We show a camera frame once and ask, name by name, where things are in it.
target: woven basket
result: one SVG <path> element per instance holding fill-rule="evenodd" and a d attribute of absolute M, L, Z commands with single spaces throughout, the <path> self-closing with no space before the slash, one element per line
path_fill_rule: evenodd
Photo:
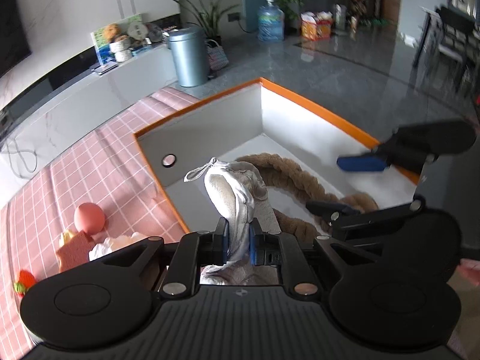
<path fill-rule="evenodd" d="M 229 64 L 229 60 L 223 47 L 213 39 L 207 40 L 207 53 L 208 64 L 213 71 L 219 71 Z"/>

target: black cable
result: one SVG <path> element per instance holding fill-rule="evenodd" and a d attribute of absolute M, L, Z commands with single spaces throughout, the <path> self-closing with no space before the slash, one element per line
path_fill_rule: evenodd
<path fill-rule="evenodd" d="M 27 170 L 27 172 L 29 173 L 34 173 L 36 170 L 37 170 L 37 166 L 38 166 L 38 155 L 35 151 L 33 150 L 29 150 L 29 149 L 22 149 L 20 150 L 19 147 L 18 147 L 18 144 L 17 144 L 17 141 L 15 140 L 15 138 L 10 138 L 11 141 L 13 141 L 13 144 L 15 145 L 15 148 L 16 150 L 15 151 L 10 151 L 10 148 L 8 146 L 8 143 L 5 142 L 5 146 L 6 146 L 6 150 L 1 150 L 0 153 L 1 154 L 8 154 L 8 160 L 9 160 L 9 163 L 10 163 L 10 168 L 11 168 L 11 171 L 12 173 L 18 177 L 19 179 L 24 179 L 24 180 L 30 180 L 30 178 L 28 177 L 25 177 L 25 176 L 22 176 L 20 174 L 18 174 L 17 172 L 15 172 L 14 170 L 14 165 L 12 164 L 11 162 L 11 155 L 12 154 L 18 154 L 18 156 L 20 157 L 20 159 L 22 160 L 23 162 L 23 165 L 25 166 L 25 169 Z M 35 157 L 35 168 L 33 168 L 33 170 L 29 169 L 28 168 L 28 165 L 25 161 L 25 158 L 23 157 L 22 153 L 30 153 L 32 154 L 34 157 Z"/>
<path fill-rule="evenodd" d="M 240 23 L 240 20 L 237 20 L 237 23 L 238 23 L 238 25 L 240 26 L 240 29 L 241 29 L 243 32 L 246 32 L 246 33 L 248 33 L 248 34 L 255 34 L 255 33 L 258 31 L 258 30 L 255 30 L 255 31 L 252 31 L 252 32 L 248 32 L 248 31 L 246 31 L 246 30 L 243 29 L 242 24 Z"/>

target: black chair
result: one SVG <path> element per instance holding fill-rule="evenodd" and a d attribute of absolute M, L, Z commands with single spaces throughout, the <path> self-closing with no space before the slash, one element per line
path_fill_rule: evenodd
<path fill-rule="evenodd" d="M 475 21 L 444 6 L 436 12 L 440 15 L 442 23 L 438 29 L 439 34 L 435 37 L 434 57 L 431 59 L 428 71 L 429 74 L 436 71 L 440 54 L 446 56 L 454 65 L 454 73 L 451 75 L 452 85 L 455 91 L 458 91 L 467 66 L 469 36 L 475 29 Z"/>

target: bin hole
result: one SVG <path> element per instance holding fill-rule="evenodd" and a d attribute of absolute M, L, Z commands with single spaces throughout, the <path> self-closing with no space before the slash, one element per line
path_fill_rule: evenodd
<path fill-rule="evenodd" d="M 173 154 L 167 154 L 162 159 L 162 165 L 165 168 L 171 168 L 176 162 L 177 162 L 177 157 L 174 156 Z"/>

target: stuffed animal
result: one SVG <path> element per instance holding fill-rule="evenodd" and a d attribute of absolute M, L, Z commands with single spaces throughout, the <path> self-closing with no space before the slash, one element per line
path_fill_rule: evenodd
<path fill-rule="evenodd" d="M 26 270 L 21 270 L 18 273 L 18 280 L 13 285 L 13 288 L 20 298 L 23 298 L 25 293 L 33 286 L 37 284 L 35 277 Z"/>
<path fill-rule="evenodd" d="M 63 233 L 60 234 L 60 239 L 58 240 L 58 246 L 61 248 L 63 245 L 66 245 L 70 240 L 75 237 L 75 232 L 66 229 Z"/>
<path fill-rule="evenodd" d="M 121 32 L 122 30 L 118 24 L 109 24 L 103 29 L 103 37 L 108 43 L 111 43 Z"/>

